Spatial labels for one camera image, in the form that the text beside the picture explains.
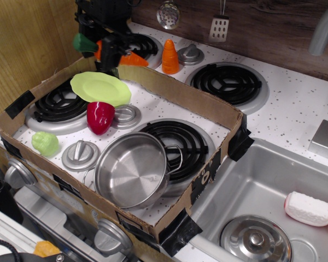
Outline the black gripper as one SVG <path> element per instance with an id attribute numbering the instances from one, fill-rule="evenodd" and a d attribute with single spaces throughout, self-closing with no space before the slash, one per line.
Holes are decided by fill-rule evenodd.
<path id="1" fill-rule="evenodd" d="M 128 54 L 134 1 L 76 1 L 75 20 L 79 33 L 90 41 L 101 40 L 101 70 L 118 67 L 121 57 Z"/>

